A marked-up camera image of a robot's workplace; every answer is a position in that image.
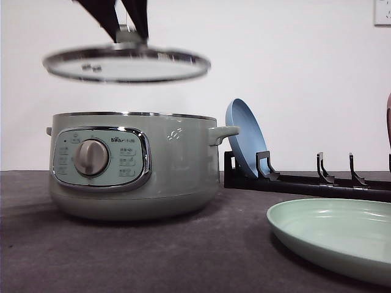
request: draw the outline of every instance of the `sage green cooker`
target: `sage green cooker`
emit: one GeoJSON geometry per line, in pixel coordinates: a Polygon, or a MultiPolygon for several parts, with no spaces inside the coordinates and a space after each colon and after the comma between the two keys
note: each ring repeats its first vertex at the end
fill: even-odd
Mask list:
{"type": "Polygon", "coordinates": [[[50,194],[66,213],[142,220],[200,209],[219,188],[217,146],[236,126],[143,112],[53,116],[50,194]]]}

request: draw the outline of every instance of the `blue plate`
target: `blue plate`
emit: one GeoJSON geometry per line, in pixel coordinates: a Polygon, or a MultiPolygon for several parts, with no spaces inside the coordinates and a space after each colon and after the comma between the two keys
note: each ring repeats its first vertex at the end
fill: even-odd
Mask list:
{"type": "MultiPolygon", "coordinates": [[[[258,178],[255,154],[267,148],[257,119],[244,101],[234,99],[225,113],[225,124],[240,127],[240,133],[230,136],[228,140],[244,174],[252,179],[258,178]]],[[[265,174],[270,173],[266,159],[261,160],[261,170],[265,174]]]]}

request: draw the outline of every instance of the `dish rack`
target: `dish rack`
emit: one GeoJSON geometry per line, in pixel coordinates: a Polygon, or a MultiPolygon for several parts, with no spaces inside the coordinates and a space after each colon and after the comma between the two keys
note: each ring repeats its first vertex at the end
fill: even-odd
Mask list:
{"type": "MultiPolygon", "coordinates": [[[[391,182],[366,180],[354,171],[353,154],[349,154],[351,179],[336,178],[324,168],[323,153],[316,155],[318,177],[281,175],[271,165],[270,152],[260,151],[255,154],[258,178],[250,179],[244,175],[238,162],[233,166],[232,151],[224,153],[224,187],[250,189],[286,194],[305,194],[317,197],[352,198],[358,200],[374,200],[391,202],[391,182]],[[266,159],[270,173],[260,168],[260,161],[266,159]]],[[[391,154],[389,155],[391,172],[391,154]]]]}

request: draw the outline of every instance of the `control knob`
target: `control knob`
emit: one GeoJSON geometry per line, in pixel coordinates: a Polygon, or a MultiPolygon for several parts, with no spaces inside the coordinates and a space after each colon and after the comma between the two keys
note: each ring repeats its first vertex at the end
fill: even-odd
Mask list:
{"type": "Polygon", "coordinates": [[[83,141],[76,149],[74,163],[76,169],[84,175],[97,175],[104,170],[109,161],[106,146],[94,139],[83,141]]]}

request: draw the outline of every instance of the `button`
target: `button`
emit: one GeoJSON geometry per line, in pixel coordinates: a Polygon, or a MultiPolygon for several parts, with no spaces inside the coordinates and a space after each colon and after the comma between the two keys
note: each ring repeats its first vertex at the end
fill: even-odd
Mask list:
{"type": "Polygon", "coordinates": [[[121,176],[121,177],[123,177],[123,176],[132,177],[132,176],[134,176],[134,174],[135,174],[135,171],[132,169],[120,169],[120,172],[119,172],[119,176],[121,176]]]}
{"type": "Polygon", "coordinates": [[[136,165],[136,160],[134,157],[121,157],[120,166],[134,166],[136,165]]]}
{"type": "Polygon", "coordinates": [[[60,153],[61,155],[68,155],[68,154],[69,154],[68,151],[69,151],[69,149],[68,149],[67,146],[62,146],[62,147],[59,148],[59,153],[60,153]]]}
{"type": "Polygon", "coordinates": [[[135,156],[136,150],[133,148],[121,148],[120,149],[120,156],[135,156]]]}
{"type": "Polygon", "coordinates": [[[79,134],[77,132],[75,132],[72,135],[71,143],[80,143],[80,137],[79,137],[79,134]]]}
{"type": "Polygon", "coordinates": [[[62,174],[62,175],[66,175],[66,174],[68,174],[68,168],[64,167],[64,166],[59,166],[57,168],[57,173],[62,174]]]}
{"type": "Polygon", "coordinates": [[[65,156],[59,157],[59,165],[68,165],[68,157],[65,156]]]}

